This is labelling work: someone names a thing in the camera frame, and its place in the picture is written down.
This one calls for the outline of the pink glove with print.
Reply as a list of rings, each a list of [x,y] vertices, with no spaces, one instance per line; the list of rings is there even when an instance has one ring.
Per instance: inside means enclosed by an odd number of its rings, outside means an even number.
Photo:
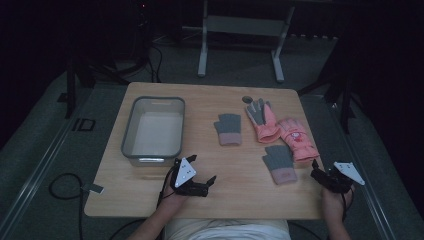
[[[295,162],[311,161],[319,156],[307,131],[300,121],[293,118],[282,119],[277,123],[282,140],[289,146]]]

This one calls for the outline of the black rectangular floor frame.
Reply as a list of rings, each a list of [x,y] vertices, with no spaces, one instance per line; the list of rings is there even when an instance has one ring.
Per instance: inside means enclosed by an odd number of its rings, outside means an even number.
[[[96,125],[94,119],[78,118],[74,123],[73,131],[92,131]]]

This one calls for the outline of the black tripod stand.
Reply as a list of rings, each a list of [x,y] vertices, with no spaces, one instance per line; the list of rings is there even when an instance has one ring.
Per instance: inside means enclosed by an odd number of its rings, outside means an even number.
[[[151,63],[154,0],[66,0],[66,118],[76,109],[76,86],[92,88],[96,76],[120,85]]]

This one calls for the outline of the grey knit glove pink cuff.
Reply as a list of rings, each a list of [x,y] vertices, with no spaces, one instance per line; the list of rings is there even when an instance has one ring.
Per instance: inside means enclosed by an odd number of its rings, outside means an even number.
[[[219,143],[226,145],[241,145],[241,116],[238,114],[220,114],[214,123]]]
[[[277,185],[295,182],[297,176],[294,170],[291,150],[285,145],[273,145],[265,148],[266,155],[262,157],[273,181]]]

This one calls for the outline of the person's right hand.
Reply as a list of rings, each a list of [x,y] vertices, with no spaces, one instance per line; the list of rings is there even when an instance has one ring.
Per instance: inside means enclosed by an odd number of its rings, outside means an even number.
[[[352,203],[353,191],[350,190],[348,193],[340,194],[323,188],[321,194],[324,219],[331,216],[340,216],[343,219],[345,212]]]

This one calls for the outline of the person's left hand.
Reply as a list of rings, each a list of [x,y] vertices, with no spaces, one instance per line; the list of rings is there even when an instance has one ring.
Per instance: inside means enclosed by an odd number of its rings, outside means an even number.
[[[159,206],[166,209],[179,209],[187,199],[187,196],[176,194],[171,187],[170,179],[167,179],[159,195]]]

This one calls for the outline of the grey plastic bin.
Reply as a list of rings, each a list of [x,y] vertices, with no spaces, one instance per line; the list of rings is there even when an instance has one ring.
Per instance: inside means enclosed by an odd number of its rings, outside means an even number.
[[[132,105],[122,154],[136,167],[169,166],[182,151],[185,101],[180,97],[138,97]]]

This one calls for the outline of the white metal desk frame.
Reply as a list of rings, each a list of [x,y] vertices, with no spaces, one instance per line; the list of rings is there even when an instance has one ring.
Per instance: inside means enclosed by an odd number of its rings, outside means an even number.
[[[206,76],[208,60],[208,33],[230,33],[242,35],[257,35],[277,37],[278,44],[271,50],[271,60],[276,81],[282,83],[285,80],[280,55],[288,35],[291,20],[295,12],[294,6],[289,6],[284,20],[255,19],[243,17],[230,17],[211,15],[208,12],[209,0],[203,0],[202,14],[202,43],[199,56],[197,75]]]

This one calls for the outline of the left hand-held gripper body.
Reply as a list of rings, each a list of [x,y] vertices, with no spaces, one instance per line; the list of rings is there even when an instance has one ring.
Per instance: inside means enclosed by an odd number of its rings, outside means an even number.
[[[192,162],[189,163],[186,158],[176,158],[174,161],[174,169],[170,181],[172,189],[178,195],[206,197],[209,188],[206,183],[193,181],[197,171],[191,165]]]

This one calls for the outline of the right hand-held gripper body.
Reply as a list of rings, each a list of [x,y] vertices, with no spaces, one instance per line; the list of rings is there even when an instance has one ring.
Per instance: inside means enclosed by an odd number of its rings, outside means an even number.
[[[353,163],[334,162],[328,173],[321,169],[312,170],[311,177],[333,193],[347,193],[354,182],[365,184]]]

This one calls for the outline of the pink glove grey palm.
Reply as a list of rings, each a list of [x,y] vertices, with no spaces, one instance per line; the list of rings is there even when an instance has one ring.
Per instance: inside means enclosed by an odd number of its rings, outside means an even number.
[[[269,101],[264,101],[262,98],[252,101],[246,107],[246,113],[260,143],[272,143],[280,137],[277,119]]]

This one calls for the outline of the small metal table clip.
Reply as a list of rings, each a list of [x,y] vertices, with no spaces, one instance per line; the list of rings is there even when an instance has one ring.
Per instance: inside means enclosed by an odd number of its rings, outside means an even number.
[[[102,194],[104,191],[104,188],[96,184],[85,184],[82,186],[82,190],[85,192],[93,192],[97,194]]]

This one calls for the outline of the black metal stand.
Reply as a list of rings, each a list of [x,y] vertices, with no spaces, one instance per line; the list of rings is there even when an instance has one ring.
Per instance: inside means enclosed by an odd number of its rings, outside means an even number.
[[[340,107],[340,125],[349,134],[350,102],[353,85],[354,61],[358,56],[358,41],[344,35],[337,40],[327,58],[318,78],[312,84],[298,90],[299,96],[311,92],[321,86],[329,85],[324,100],[332,105],[342,97]]]

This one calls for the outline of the person's white shirt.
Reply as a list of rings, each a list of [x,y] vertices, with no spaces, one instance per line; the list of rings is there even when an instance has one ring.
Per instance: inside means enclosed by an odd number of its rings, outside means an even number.
[[[286,220],[176,219],[164,240],[291,240]]]

